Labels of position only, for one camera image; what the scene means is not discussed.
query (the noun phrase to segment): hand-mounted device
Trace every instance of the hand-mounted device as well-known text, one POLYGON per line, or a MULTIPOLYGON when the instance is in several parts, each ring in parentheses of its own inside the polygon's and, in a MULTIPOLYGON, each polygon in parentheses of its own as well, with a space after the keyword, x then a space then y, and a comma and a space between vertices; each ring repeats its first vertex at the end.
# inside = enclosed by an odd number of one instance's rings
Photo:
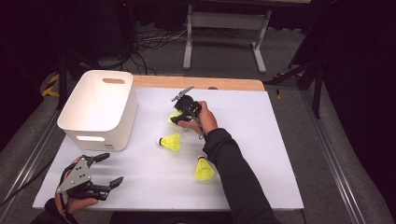
POLYGON ((105 201, 108 193, 118 187, 123 176, 111 181, 108 186, 94 185, 91 175, 91 165, 93 162, 103 161, 110 157, 110 153, 103 153, 95 157, 82 155, 78 162, 73 162, 64 169, 61 177, 60 186, 56 192, 61 194, 62 207, 65 212, 70 198, 86 199, 95 198, 97 200, 105 201))
POLYGON ((199 114, 201 113, 201 105, 192 99, 189 95, 186 95, 186 93, 190 90, 192 90, 194 86, 188 87, 186 90, 181 91, 175 98, 172 99, 172 102, 177 100, 175 104, 175 109, 181 112, 181 115, 177 117, 172 117, 170 120, 177 124, 181 120, 194 120, 197 122, 198 127, 200 128, 202 134, 200 135, 200 138, 202 138, 205 133, 204 129, 202 127, 201 121, 199 120, 199 114))

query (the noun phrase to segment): white board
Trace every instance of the white board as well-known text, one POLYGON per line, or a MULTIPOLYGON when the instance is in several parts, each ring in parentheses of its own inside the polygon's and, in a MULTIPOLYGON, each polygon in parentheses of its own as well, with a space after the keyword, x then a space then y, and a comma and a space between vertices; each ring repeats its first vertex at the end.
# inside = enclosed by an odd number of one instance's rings
MULTIPOLYGON (((175 111, 171 99, 180 89, 137 88, 139 105, 127 147, 91 167, 92 182, 108 182, 124 176, 105 202, 90 209, 111 211, 221 211, 229 210, 219 174, 198 181, 194 171, 204 140, 167 120, 175 111), (180 133, 179 152, 156 145, 159 137, 180 133)), ((196 101, 206 101, 218 125, 241 148, 274 209, 304 208, 268 93, 265 91, 192 90, 196 101)), ((102 152, 79 149, 66 136, 38 192, 34 208, 43 208, 54 196, 64 168, 82 154, 102 152)))

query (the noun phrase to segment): human hand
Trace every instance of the human hand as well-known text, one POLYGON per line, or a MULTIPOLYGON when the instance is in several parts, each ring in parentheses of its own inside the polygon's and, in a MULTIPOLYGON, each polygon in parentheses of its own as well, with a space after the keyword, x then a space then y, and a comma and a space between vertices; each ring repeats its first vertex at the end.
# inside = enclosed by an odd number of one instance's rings
MULTIPOLYGON (((207 104, 205 101, 201 101, 199 102, 199 104, 201 105, 201 113, 199 115, 199 120, 202 123, 205 134, 208 134, 210 133, 210 131, 218 128, 218 122, 216 121, 216 118, 213 115, 213 113, 207 108, 207 104)), ((198 127, 197 122, 193 120, 192 121, 181 120, 177 123, 177 125, 186 129, 192 129, 198 134, 202 134, 200 128, 198 127)))
MULTIPOLYGON (((80 157, 78 157, 77 159, 75 159, 73 161, 73 163, 77 163, 79 161, 80 157)), ((69 175, 70 171, 68 171, 65 175, 64 175, 64 179, 66 179, 66 177, 69 175)), ((64 217, 64 210, 62 208, 62 202, 61 202, 61 197, 62 195, 60 193, 55 193, 55 203, 56 203, 56 207, 58 208, 59 213, 64 217)), ((94 199, 94 198, 87 198, 87 199, 74 199, 74 198, 70 198, 68 205, 67 205, 67 212, 70 213, 71 215, 74 215, 76 212, 78 212, 79 210, 89 207, 91 205, 97 204, 98 200, 94 199)))

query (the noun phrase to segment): black sleeve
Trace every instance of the black sleeve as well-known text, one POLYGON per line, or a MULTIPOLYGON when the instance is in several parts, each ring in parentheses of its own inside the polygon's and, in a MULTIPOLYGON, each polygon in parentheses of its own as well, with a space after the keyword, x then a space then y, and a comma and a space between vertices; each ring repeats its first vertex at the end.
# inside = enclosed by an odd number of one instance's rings
POLYGON ((56 207, 54 199, 49 199, 46 202, 44 207, 44 211, 37 215, 37 217, 30 224, 68 224, 64 217, 61 216, 58 212, 58 208, 56 207))
POLYGON ((227 131, 216 129, 208 133, 204 152, 219 172, 233 214, 233 223, 280 223, 276 220, 259 180, 227 131))

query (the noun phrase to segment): shuttlecock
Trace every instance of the shuttlecock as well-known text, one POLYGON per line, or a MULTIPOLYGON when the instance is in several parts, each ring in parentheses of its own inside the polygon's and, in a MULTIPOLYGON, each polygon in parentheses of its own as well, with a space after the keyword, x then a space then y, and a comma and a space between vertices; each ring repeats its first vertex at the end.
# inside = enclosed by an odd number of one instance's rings
POLYGON ((181 114, 182 114, 182 113, 181 113, 180 110, 175 110, 175 111, 171 114, 171 117, 169 117, 168 122, 171 123, 171 124, 175 124, 175 123, 171 120, 171 118, 178 117, 178 116, 181 115, 181 114))
POLYGON ((159 138, 157 139, 157 144, 177 152, 180 149, 180 134, 174 133, 172 135, 159 138))
POLYGON ((215 175, 215 170, 213 170, 206 158, 201 156, 198 158, 198 164, 194 175, 197 180, 208 180, 215 175))

